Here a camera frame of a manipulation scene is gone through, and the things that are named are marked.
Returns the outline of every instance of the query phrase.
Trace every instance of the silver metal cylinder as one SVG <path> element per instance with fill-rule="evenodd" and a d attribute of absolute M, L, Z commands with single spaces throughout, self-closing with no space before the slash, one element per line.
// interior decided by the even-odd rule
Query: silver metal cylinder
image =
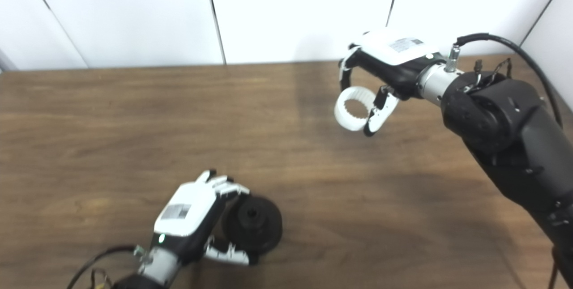
<path fill-rule="evenodd" d="M 456 69 L 454 72 L 447 72 L 445 69 L 446 65 L 436 64 L 422 73 L 418 81 L 418 89 L 422 97 L 436 106 L 440 106 L 444 92 L 458 77 L 457 73 L 461 73 Z"/>
<path fill-rule="evenodd" d="M 456 67 L 458 66 L 458 58 L 460 57 L 460 47 L 459 46 L 452 46 L 450 50 L 450 55 L 448 56 L 448 61 L 446 61 L 446 72 L 455 72 Z"/>
<path fill-rule="evenodd" d="M 178 260 L 171 251 L 156 246 L 143 257 L 139 274 L 169 288 L 181 267 Z"/>

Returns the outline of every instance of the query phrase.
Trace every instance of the wooden table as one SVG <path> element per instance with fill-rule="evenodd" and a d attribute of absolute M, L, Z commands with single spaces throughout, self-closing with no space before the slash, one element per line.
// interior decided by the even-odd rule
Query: wooden table
<path fill-rule="evenodd" d="M 278 204 L 282 242 L 257 267 L 203 260 L 174 288 L 546 286 L 549 241 L 436 106 L 401 103 L 366 138 L 333 116 L 337 79 L 334 62 L 0 75 L 0 288 L 60 289 L 108 246 L 147 246 L 178 185 L 210 167 Z M 119 279 L 137 264 L 101 265 Z"/>

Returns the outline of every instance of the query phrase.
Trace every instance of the robotic arm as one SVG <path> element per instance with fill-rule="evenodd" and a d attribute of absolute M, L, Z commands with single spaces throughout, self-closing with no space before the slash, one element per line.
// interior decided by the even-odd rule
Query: robotic arm
<path fill-rule="evenodd" d="M 340 62 L 343 92 L 336 118 L 346 128 L 354 119 L 372 136 L 398 101 L 426 99 L 440 107 L 446 128 L 463 139 L 501 193 L 521 205 L 553 242 L 556 266 L 573 288 L 573 147 L 531 85 L 497 71 L 481 71 L 481 62 L 472 72 L 456 69 L 460 46 L 475 40 L 513 44 L 497 36 L 474 34 L 459 38 L 446 59 L 435 47 L 388 29 L 364 34 Z M 537 65 L 526 57 L 537 71 Z M 364 68 L 387 86 L 374 99 L 371 92 L 370 99 L 344 93 L 365 89 L 350 87 L 353 67 Z M 541 79 L 548 86 L 545 77 Z M 343 108 L 346 99 L 363 102 L 369 117 L 350 116 Z M 558 114 L 552 95 L 550 101 Z"/>
<path fill-rule="evenodd" d="M 215 170 L 203 171 L 197 180 L 180 185 L 155 221 L 149 252 L 140 246 L 111 248 L 86 263 L 72 278 L 72 289 L 84 271 L 100 258 L 115 252 L 131 252 L 141 265 L 136 273 L 112 283 L 102 269 L 92 269 L 91 289 L 168 289 L 178 271 L 208 258 L 219 262 L 254 265 L 272 250 L 282 235 L 282 218 L 269 200 L 254 197 L 249 189 Z M 231 209 L 227 203 L 235 200 Z M 227 240 L 211 234 L 222 217 Z M 104 275 L 96 285 L 94 272 Z"/>

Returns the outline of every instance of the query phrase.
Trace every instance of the white wall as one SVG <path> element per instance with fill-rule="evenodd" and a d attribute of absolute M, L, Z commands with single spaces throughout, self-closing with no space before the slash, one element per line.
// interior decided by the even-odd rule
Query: white wall
<path fill-rule="evenodd" d="M 522 48 L 533 57 L 573 108 L 573 0 L 553 0 L 523 43 Z"/>
<path fill-rule="evenodd" d="M 213 0 L 229 63 L 334 60 L 392 0 Z"/>
<path fill-rule="evenodd" d="M 6 69 L 85 68 L 42 0 L 0 0 L 0 64 Z"/>
<path fill-rule="evenodd" d="M 489 32 L 520 44 L 549 0 L 395 0 L 389 26 L 449 52 L 458 36 Z M 500 44 L 474 42 L 462 54 L 508 52 Z"/>
<path fill-rule="evenodd" d="M 222 64 L 210 0 L 47 0 L 89 67 Z"/>
<path fill-rule="evenodd" d="M 213 0 L 229 63 L 335 60 L 385 26 L 392 0 Z M 520 43 L 549 0 L 395 0 L 389 26 L 438 44 L 491 32 Z M 9 68 L 222 64 L 210 0 L 0 0 Z M 464 54 L 507 52 L 471 43 Z"/>

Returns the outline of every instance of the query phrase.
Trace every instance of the barcode label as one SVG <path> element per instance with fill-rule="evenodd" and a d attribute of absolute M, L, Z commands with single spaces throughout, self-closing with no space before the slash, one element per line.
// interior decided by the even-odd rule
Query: barcode label
<path fill-rule="evenodd" d="M 191 208 L 191 204 L 172 204 L 165 208 L 161 215 L 162 220 L 184 219 Z"/>
<path fill-rule="evenodd" d="M 388 46 L 393 48 L 396 52 L 404 52 L 413 48 L 415 46 L 419 46 L 420 44 L 424 44 L 421 40 L 417 38 L 400 38 L 397 41 L 390 43 Z"/>

